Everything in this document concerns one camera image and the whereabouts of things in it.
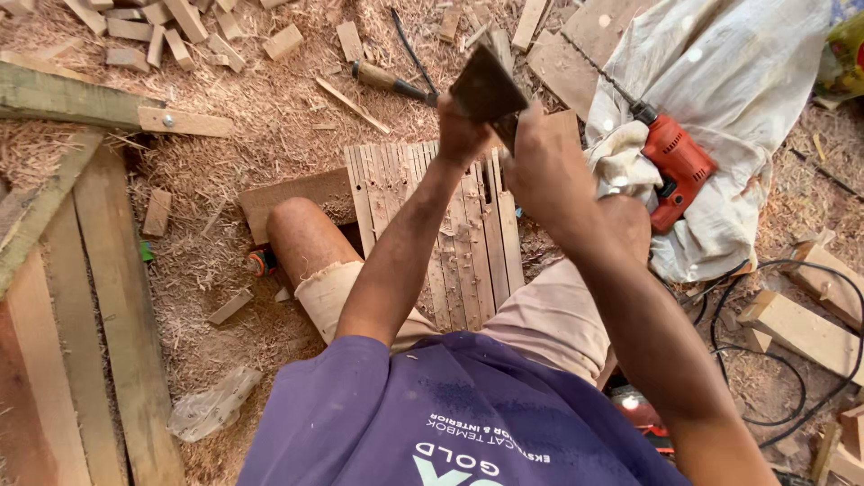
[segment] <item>red tool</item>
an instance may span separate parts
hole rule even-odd
[[[564,38],[582,54],[591,67],[621,93],[630,105],[633,117],[648,125],[648,139],[645,140],[642,155],[654,163],[663,178],[663,187],[657,189],[660,205],[651,213],[651,230],[656,234],[668,233],[696,198],[708,176],[717,171],[717,163],[693,141],[690,134],[681,128],[675,119],[659,114],[653,106],[641,99],[635,99],[592,61],[569,35],[564,34]]]

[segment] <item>right hand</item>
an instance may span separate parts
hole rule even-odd
[[[534,221],[553,238],[562,218],[588,222],[597,184],[579,137],[550,130],[540,101],[519,115],[515,151],[502,162],[507,187]]]

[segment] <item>purple t-shirt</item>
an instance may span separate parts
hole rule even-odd
[[[276,376],[240,485],[689,484],[602,393],[467,331],[346,336]]]

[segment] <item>person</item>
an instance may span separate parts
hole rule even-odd
[[[439,98],[440,150],[364,263],[311,201],[268,220],[276,257],[328,347],[283,367],[240,485],[778,484],[702,340],[646,269],[644,207],[594,199],[575,137],[521,113],[505,176],[566,259],[479,332],[414,309],[448,202],[488,125]],[[594,386],[611,342],[653,404],[677,470]]]

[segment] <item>clear plastic bag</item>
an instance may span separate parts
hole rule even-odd
[[[260,371],[241,366],[234,368],[215,387],[186,395],[174,405],[168,430],[186,442],[195,442],[233,424],[239,416],[237,410],[262,376]]]

